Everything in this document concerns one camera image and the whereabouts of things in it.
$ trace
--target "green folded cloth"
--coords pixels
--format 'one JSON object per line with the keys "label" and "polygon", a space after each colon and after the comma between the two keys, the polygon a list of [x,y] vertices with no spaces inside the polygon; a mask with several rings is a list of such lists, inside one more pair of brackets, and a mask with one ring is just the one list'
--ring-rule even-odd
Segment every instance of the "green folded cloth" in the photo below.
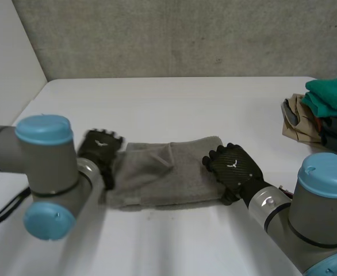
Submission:
{"label": "green folded cloth", "polygon": [[302,103],[308,105],[316,117],[337,116],[337,79],[312,80],[305,84],[309,90]]}

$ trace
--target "black cable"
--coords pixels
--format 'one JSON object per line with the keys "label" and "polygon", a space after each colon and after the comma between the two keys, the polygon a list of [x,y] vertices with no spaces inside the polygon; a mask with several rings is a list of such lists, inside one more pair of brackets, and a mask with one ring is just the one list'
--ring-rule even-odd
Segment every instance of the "black cable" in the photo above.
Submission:
{"label": "black cable", "polygon": [[30,188],[28,187],[24,189],[22,192],[20,192],[12,200],[10,200],[9,203],[7,203],[5,207],[3,207],[0,210],[0,223],[6,220],[20,206],[20,204],[29,196],[30,196]]}

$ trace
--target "gray wall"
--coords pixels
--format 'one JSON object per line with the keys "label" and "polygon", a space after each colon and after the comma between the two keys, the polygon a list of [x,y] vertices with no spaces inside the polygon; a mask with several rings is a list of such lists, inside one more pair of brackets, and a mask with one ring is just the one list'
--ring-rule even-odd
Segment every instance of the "gray wall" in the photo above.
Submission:
{"label": "gray wall", "polygon": [[337,0],[13,0],[48,80],[337,76]]}

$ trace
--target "logo on robotic hand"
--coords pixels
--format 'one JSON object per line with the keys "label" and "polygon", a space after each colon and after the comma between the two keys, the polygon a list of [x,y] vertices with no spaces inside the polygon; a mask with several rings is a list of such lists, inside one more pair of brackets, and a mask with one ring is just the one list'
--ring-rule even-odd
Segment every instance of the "logo on robotic hand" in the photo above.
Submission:
{"label": "logo on robotic hand", "polygon": [[106,144],[106,143],[101,143],[100,141],[98,141],[98,140],[94,140],[95,141],[95,143],[97,144],[97,146],[99,146],[99,147],[103,147],[103,146],[105,146],[105,145],[109,145],[109,144]]}
{"label": "logo on robotic hand", "polygon": [[229,168],[236,168],[236,165],[238,164],[238,161],[235,160],[235,163],[233,165],[227,165]]}

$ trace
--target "white wall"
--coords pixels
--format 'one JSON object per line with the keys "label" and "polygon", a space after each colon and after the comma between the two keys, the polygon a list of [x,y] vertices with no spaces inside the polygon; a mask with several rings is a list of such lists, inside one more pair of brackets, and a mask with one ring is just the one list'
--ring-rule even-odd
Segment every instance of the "white wall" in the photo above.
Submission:
{"label": "white wall", "polygon": [[11,0],[0,0],[0,124],[11,124],[46,82]]}

